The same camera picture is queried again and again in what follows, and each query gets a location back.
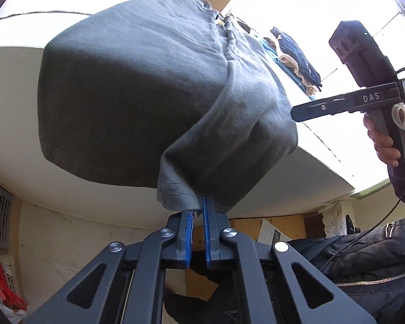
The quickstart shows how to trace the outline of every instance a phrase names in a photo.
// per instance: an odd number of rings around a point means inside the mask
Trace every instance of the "bolt head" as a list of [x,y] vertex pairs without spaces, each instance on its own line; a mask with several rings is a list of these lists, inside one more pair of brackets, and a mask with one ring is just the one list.
[[111,242],[108,245],[110,252],[119,252],[119,251],[123,250],[123,247],[124,247],[124,244],[122,244],[121,242],[118,242],[118,241]]
[[227,228],[223,230],[223,235],[225,235],[227,238],[233,238],[234,236],[237,235],[237,230],[232,229],[232,228]]
[[286,242],[283,241],[278,241],[275,243],[275,250],[279,251],[279,252],[286,252],[288,251],[288,244]]
[[174,234],[174,232],[169,228],[161,229],[161,236],[163,238],[169,238],[170,236],[173,236],[173,234]]

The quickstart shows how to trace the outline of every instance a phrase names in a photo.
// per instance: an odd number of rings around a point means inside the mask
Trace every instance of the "paper on wall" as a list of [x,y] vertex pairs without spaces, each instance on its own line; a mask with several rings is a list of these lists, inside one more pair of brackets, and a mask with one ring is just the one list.
[[291,239],[283,232],[270,224],[266,219],[262,220],[261,228],[259,229],[258,242],[266,245],[273,245],[275,242],[287,242]]

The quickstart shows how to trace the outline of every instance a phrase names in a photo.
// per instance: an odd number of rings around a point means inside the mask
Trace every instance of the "finger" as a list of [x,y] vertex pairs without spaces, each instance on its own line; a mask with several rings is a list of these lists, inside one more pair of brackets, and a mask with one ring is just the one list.
[[392,147],[393,139],[389,135],[381,134],[376,130],[368,130],[367,136],[375,143],[375,145],[381,147]]
[[367,130],[374,130],[375,129],[375,123],[370,119],[368,116],[364,115],[363,117],[363,124],[366,127]]
[[380,157],[379,154],[377,154],[378,158],[380,159],[380,161],[382,161],[383,163],[387,164],[389,167],[395,168],[399,165],[398,161],[393,161],[393,160],[387,160],[385,158]]
[[396,148],[393,147],[380,147],[378,145],[375,146],[375,151],[377,152],[378,158],[384,162],[385,164],[391,167],[398,166],[398,159],[400,158],[400,152]]

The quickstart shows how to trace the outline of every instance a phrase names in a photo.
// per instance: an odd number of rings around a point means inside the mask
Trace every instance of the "gray fabric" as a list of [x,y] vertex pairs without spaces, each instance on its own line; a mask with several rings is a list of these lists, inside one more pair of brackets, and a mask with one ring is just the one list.
[[157,187],[171,210],[233,207],[297,145],[262,46],[204,0],[132,0],[45,47],[44,156],[103,184]]

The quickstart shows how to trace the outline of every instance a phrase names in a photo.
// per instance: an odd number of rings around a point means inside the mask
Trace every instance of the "jacket zipper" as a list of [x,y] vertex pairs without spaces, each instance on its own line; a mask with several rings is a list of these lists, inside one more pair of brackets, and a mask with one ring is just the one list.
[[370,281],[356,281],[356,282],[341,282],[336,284],[338,287],[348,287],[348,286],[360,286],[360,285],[377,285],[377,284],[384,284],[386,282],[399,280],[405,278],[405,273],[400,275],[391,276],[390,278],[384,278],[379,280],[370,280]]
[[393,233],[393,229],[394,229],[395,224],[396,224],[396,222],[387,223],[387,225],[386,225],[386,239],[391,238],[391,235]]

